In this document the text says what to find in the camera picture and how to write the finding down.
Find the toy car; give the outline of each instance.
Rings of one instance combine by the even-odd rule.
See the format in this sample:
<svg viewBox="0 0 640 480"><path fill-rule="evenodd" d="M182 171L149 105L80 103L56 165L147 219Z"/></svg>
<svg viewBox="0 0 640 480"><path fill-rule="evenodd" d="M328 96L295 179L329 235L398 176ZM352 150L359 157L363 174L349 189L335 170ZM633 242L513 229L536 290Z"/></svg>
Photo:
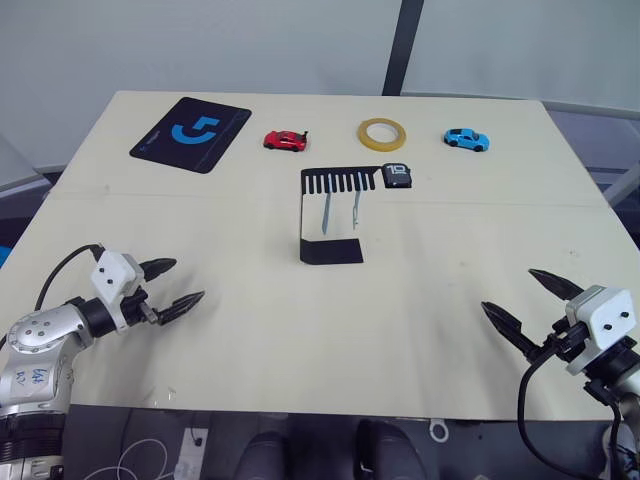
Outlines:
<svg viewBox="0 0 640 480"><path fill-rule="evenodd" d="M264 137L263 145L268 148L279 148L281 150L293 150L294 152L298 152L304 150L307 146L307 133L304 132L302 135L296 132L269 132Z"/></svg>
<svg viewBox="0 0 640 480"><path fill-rule="evenodd" d="M489 149L489 137L470 128L452 128L444 134L444 143L452 147L469 148L475 152Z"/></svg>

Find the mouse pad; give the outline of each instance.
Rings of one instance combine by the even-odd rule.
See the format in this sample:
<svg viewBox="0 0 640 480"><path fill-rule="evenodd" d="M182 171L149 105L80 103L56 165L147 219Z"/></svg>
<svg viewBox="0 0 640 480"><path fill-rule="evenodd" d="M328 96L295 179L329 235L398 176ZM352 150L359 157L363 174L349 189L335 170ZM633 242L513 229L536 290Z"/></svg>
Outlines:
<svg viewBox="0 0 640 480"><path fill-rule="evenodd" d="M183 97L129 154L209 173L250 116L245 108Z"/></svg>

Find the blue logo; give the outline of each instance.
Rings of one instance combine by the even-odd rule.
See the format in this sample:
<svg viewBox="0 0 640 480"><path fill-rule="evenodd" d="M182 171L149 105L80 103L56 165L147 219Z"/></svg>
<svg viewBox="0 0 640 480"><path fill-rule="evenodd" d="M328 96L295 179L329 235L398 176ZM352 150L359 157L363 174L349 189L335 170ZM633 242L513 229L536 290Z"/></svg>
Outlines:
<svg viewBox="0 0 640 480"><path fill-rule="evenodd" d="M218 120L217 118L211 118L211 117L202 116L202 117L200 117L198 119L198 121L191 128L193 130L199 131L199 130L202 130L204 127L208 126L208 125L211 125L211 126L215 127L219 123L220 123L220 120ZM171 136L173 137L173 139L176 142L184 143L186 145L197 145L199 143L208 142L209 140L211 140L213 137L216 136L215 132L204 132L201 135L198 135L196 137L192 137L190 135L185 135L183 129L184 129L184 127L182 125L178 125L176 123L171 128Z"/></svg>

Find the white cable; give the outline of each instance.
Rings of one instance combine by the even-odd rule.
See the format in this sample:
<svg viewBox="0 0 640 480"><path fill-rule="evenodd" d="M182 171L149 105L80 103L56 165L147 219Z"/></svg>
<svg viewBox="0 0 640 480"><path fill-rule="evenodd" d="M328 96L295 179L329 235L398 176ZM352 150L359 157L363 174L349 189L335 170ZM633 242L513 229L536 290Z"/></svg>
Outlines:
<svg viewBox="0 0 640 480"><path fill-rule="evenodd" d="M155 438L144 438L142 440L138 440L137 442L132 443L131 445L129 445L127 447L127 449L122 453L122 455L120 455L120 459L118 460L118 465L113 466L113 467L100 468L100 469L96 470L95 472L90 473L88 476L84 477L84 480L89 480L90 478L93 478L95 475L98 475L99 473L106 472L106 471L109 471L109 470L115 470L116 471L116 476L118 477L118 480L122 480L120 478L120 471L125 471L129 475L131 475L133 480L138 480L137 475L135 473L133 473L133 471L131 471L127 467L123 467L122 466L122 460L127 455L127 453L129 453L131 451L131 449L133 449L134 447L136 447L138 445L141 445L143 443L147 443L147 442L158 444L160 446L160 448L162 448L162 453L164 455L164 459L162 460L162 469L160 470L160 473L156 477L154 477L152 480L163 480L164 478L171 477L173 475L173 472L171 472L171 473L165 473L164 472L164 470L167 468L167 459L169 457L169 454L167 453L167 447L165 447L164 443L162 443L160 440L157 440Z"/></svg>

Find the comb teeth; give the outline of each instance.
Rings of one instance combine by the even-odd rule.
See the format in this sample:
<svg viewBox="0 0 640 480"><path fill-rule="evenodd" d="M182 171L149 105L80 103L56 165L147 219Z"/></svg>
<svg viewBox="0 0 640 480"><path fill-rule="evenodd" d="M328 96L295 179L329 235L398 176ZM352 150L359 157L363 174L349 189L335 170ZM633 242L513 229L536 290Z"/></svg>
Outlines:
<svg viewBox="0 0 640 480"><path fill-rule="evenodd" d="M380 167L307 168L300 172L302 194L375 190Z"/></svg>

